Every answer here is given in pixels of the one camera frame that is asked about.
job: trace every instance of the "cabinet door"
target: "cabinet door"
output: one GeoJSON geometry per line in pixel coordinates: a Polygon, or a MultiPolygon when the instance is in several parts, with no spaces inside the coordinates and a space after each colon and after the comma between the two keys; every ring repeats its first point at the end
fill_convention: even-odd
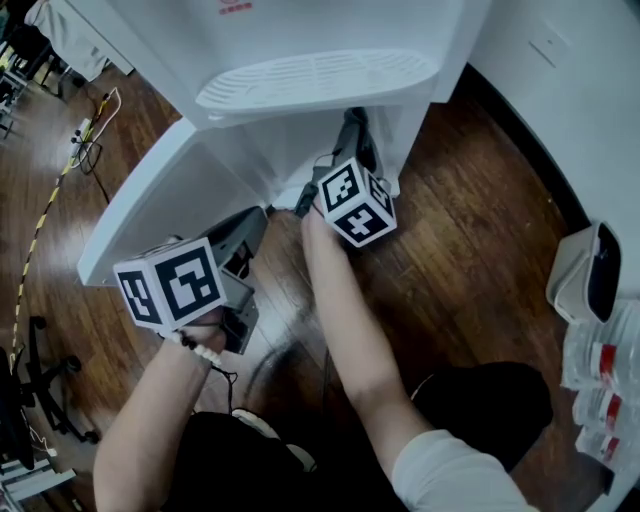
{"type": "Polygon", "coordinates": [[[118,190],[78,262],[85,285],[115,285],[113,265],[163,243],[196,237],[226,217],[273,201],[273,177],[242,142],[242,128],[169,128],[118,190]]]}

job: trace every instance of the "white wall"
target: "white wall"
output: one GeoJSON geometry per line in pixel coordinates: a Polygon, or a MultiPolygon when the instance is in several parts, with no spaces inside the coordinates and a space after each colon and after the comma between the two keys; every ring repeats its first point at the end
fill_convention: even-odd
{"type": "Polygon", "coordinates": [[[494,0],[471,64],[511,103],[587,215],[622,241],[621,291],[640,291],[640,0],[494,0]],[[530,44],[569,43],[553,67],[530,44]]]}

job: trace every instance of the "chair wheel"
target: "chair wheel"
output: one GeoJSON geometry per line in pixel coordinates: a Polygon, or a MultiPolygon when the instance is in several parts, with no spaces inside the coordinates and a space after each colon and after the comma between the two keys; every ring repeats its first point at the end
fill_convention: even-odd
{"type": "Polygon", "coordinates": [[[42,316],[32,316],[31,320],[36,329],[44,329],[47,326],[47,321],[42,316]]]}
{"type": "Polygon", "coordinates": [[[89,430],[84,433],[84,440],[89,444],[98,444],[100,442],[100,436],[95,430],[89,430]]]}
{"type": "Polygon", "coordinates": [[[82,363],[76,356],[69,356],[64,360],[64,362],[67,365],[67,370],[71,373],[78,373],[82,370],[82,363]]]}

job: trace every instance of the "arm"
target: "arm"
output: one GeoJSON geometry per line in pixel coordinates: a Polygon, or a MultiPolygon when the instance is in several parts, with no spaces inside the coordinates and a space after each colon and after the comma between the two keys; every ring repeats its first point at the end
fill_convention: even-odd
{"type": "Polygon", "coordinates": [[[407,396],[393,352],[367,308],[333,230],[311,209],[302,221],[320,323],[349,401],[388,478],[402,449],[431,426],[407,396]]]}
{"type": "MultiPolygon", "coordinates": [[[[220,352],[224,334],[199,342],[220,352]]],[[[158,510],[164,504],[182,432],[209,369],[190,350],[162,344],[100,443],[94,467],[100,512],[158,510]]]]}

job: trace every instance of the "white t-shirt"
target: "white t-shirt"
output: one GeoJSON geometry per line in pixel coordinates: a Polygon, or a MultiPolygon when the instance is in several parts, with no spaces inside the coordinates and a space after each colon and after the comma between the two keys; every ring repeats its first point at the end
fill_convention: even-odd
{"type": "Polygon", "coordinates": [[[446,430],[410,441],[396,460],[391,484],[411,511],[536,512],[497,459],[446,430]]]}

